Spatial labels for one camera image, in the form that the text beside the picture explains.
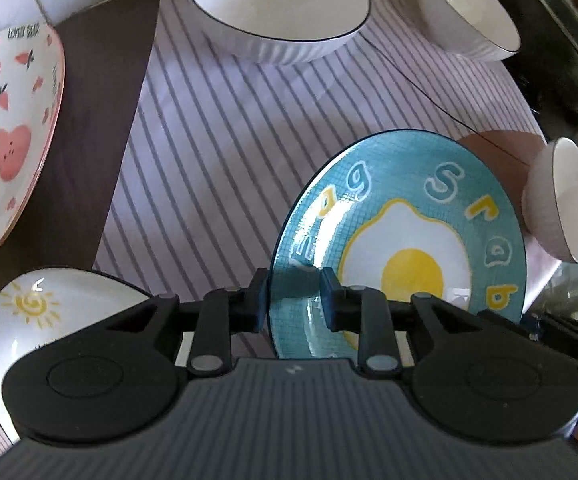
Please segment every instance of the blue plate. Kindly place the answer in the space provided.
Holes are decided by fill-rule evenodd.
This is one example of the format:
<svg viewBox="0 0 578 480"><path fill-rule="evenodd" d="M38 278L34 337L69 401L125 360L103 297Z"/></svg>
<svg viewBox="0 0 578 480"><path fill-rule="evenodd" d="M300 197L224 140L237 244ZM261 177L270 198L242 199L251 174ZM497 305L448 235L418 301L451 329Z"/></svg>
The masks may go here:
<svg viewBox="0 0 578 480"><path fill-rule="evenodd" d="M269 321L281 358L355 358L355 335L324 322L319 272L408 301L425 291L518 322L524 241L504 189L473 153L422 130L356 142L296 201L275 248Z"/></svg>

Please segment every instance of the purple striped cloth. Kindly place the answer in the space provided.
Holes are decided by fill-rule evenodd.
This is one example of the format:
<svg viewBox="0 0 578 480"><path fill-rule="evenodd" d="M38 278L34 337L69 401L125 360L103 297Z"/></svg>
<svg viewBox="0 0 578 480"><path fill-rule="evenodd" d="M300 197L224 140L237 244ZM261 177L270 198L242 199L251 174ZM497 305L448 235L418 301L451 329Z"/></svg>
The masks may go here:
<svg viewBox="0 0 578 480"><path fill-rule="evenodd" d="M344 147L391 128L469 134L360 36L311 63L260 66L209 43L189 5L160 2L99 270L183 301L245 285L269 265L303 186ZM405 1L372 0L363 34L476 130L540 135L502 63L444 52L417 19ZM236 356L273 355L268 333L232 345Z"/></svg>

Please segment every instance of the sun illustration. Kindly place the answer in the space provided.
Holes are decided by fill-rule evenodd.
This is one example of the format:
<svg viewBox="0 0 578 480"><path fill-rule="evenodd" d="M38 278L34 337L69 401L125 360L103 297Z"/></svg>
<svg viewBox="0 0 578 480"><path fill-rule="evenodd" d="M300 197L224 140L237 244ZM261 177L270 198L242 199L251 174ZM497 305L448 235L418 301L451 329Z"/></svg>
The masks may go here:
<svg viewBox="0 0 578 480"><path fill-rule="evenodd" d="M11 282L0 292L0 296L6 300L1 304L12 307L12 314L24 317L27 324L35 319L39 328L53 328L54 323L60 321L60 315L54 310L60 303L54 300L53 292L40 286L43 280L35 282L27 292L16 281Z"/></svg>

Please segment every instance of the wire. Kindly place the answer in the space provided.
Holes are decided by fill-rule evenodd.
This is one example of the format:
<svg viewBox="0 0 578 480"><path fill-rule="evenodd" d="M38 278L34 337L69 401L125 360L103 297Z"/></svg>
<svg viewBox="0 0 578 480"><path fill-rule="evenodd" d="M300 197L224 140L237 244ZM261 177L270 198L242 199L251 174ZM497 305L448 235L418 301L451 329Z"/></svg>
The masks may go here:
<svg viewBox="0 0 578 480"><path fill-rule="evenodd" d="M389 64L395 68L398 73L400 75L403 76L403 78L405 78L408 83L413 86L413 88L415 88L416 90L418 90L418 92L420 92L422 95L424 95L430 102L432 105L434 105L436 108L438 108L438 110L440 110L442 113L444 113L445 115L447 115L448 117L450 117L452 120L454 120L455 122L457 122L458 124L461 124L462 126L464 126L465 128L467 128L470 132L476 134L477 136L480 137L480 139L482 140L486 140L486 142L488 142L489 144L495 146L498 150L500 150L503 153L506 153L508 156L510 156L511 158L517 160L518 162L520 162L522 165L529 167L530 164L527 164L525 161L523 161L521 158L518 158L517 156L515 156L513 153L508 152L506 149L502 148L501 146L498 146L495 142L493 142L490 139L487 139L485 136L483 136L479 131L477 131L474 127L469 126L469 124L465 123L464 121L461 121L460 119L458 119L457 117L455 117L453 114L451 114L450 112L448 112L445 108L442 108L442 106L440 106L438 103L436 103L434 101L434 99L424 90L422 90L422 88L420 88L414 81L412 81L404 72L402 72L402 70L400 70L400 67L398 67L398 65L396 64L396 62L394 60L391 59L391 56L388 56L387 54L385 54L379 47L377 47L371 40L369 40L369 38L367 38L362 31L358 32L358 35L363 38L363 40L365 40L369 46L371 46L378 54L380 54L384 59L386 59Z"/></svg>

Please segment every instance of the fried egg illustration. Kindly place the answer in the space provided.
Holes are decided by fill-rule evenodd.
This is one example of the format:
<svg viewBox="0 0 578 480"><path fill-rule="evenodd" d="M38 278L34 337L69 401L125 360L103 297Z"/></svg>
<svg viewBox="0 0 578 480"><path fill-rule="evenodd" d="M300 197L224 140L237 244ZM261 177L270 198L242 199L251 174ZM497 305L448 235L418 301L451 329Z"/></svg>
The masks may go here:
<svg viewBox="0 0 578 480"><path fill-rule="evenodd" d="M390 200L348 241L338 267L343 285L377 288L388 300L428 292L466 310L471 272L462 240L447 223Z"/></svg>

